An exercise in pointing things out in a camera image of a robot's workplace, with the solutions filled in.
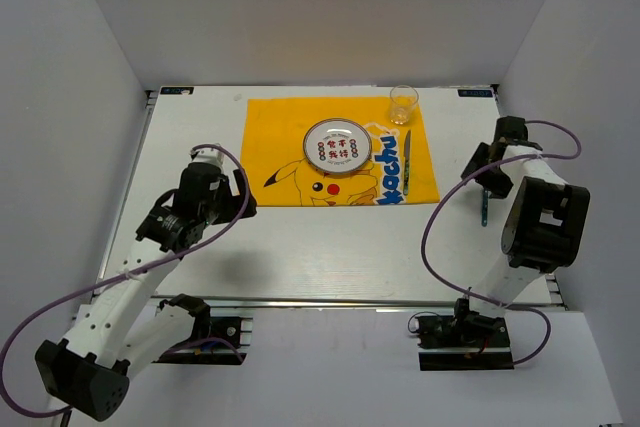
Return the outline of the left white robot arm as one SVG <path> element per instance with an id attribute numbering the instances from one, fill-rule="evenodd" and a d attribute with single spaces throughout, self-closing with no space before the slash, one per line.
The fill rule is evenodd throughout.
<path id="1" fill-rule="evenodd" d="M 190 163 L 178 187 L 155 201 L 136 230 L 123 263 L 136 272 L 104 290 L 60 341 L 44 341 L 36 351 L 46 391 L 102 422 L 145 367 L 168 353 L 212 342 L 209 305 L 187 294 L 162 302 L 138 332 L 131 328 L 162 281 L 202 245 L 206 228 L 255 214 L 242 170 L 226 176 L 217 160 Z"/>

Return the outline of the knife with blue handle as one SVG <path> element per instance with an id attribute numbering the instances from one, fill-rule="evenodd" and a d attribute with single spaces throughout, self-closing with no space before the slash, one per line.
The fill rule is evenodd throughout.
<path id="1" fill-rule="evenodd" d="M 411 130 L 408 130 L 404 140 L 404 169 L 403 169 L 403 195 L 405 198 L 409 195 L 409 183 L 410 183 L 410 154 L 411 154 Z"/>

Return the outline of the white patterned plate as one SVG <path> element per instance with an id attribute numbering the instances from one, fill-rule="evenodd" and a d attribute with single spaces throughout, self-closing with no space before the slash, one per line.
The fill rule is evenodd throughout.
<path id="1" fill-rule="evenodd" d="M 320 121 L 303 138 L 308 163 L 329 174 L 345 175 L 362 168 L 371 157 L 370 134 L 358 123 L 341 118 Z"/>

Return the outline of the clear glass cup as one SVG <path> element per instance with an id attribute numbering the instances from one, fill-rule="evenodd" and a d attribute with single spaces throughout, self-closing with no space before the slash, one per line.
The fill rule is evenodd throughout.
<path id="1" fill-rule="evenodd" d="M 390 121 L 396 125 L 407 124 L 418 105 L 419 93 L 411 86 L 398 85 L 389 93 Z"/>

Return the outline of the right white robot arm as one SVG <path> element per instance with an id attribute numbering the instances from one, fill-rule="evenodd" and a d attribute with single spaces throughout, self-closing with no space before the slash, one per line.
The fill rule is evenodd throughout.
<path id="1" fill-rule="evenodd" d="M 469 310 L 451 321 L 453 337 L 472 346 L 488 332 L 486 318 L 506 308 L 537 279 L 575 261 L 590 204 L 587 188 L 556 174 L 542 147 L 528 136 L 527 121 L 505 116 L 496 121 L 493 142 L 481 143 L 461 174 L 513 202 L 501 234 L 502 255 L 468 294 Z"/>

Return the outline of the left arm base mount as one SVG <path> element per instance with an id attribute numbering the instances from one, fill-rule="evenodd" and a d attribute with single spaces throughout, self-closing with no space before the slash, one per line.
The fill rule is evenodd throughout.
<path id="1" fill-rule="evenodd" d="M 187 340 L 187 347 L 172 347 L 163 354 L 157 364 L 241 366 L 251 345 L 253 312 L 241 308 L 214 308 L 209 327 L 194 340 Z"/>

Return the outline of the fork with blue handle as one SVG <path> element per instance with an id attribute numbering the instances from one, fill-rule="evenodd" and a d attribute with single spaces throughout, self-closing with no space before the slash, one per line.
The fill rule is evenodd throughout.
<path id="1" fill-rule="evenodd" d="M 489 199 L 490 199 L 490 192 L 487 189 L 483 189 L 482 201 L 481 201 L 481 226 L 482 227 L 488 226 Z"/>

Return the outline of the yellow pikachu cloth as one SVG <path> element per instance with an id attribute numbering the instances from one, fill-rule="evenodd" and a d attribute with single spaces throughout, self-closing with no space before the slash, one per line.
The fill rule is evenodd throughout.
<path id="1" fill-rule="evenodd" d="M 420 111 L 406 125 L 389 118 L 385 97 L 292 97 L 248 103 L 241 162 L 251 191 L 265 207 L 337 207 L 429 204 L 440 196 Z M 303 138 L 333 118 L 360 124 L 372 140 L 370 160 L 345 175 L 311 166 Z M 411 130 L 409 195 L 403 195 L 404 140 Z"/>

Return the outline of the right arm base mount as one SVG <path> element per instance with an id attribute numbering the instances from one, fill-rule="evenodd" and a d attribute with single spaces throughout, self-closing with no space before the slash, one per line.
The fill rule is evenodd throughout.
<path id="1" fill-rule="evenodd" d="M 418 343 L 422 372 L 512 370 L 511 343 L 503 318 L 418 312 L 408 320 Z"/>

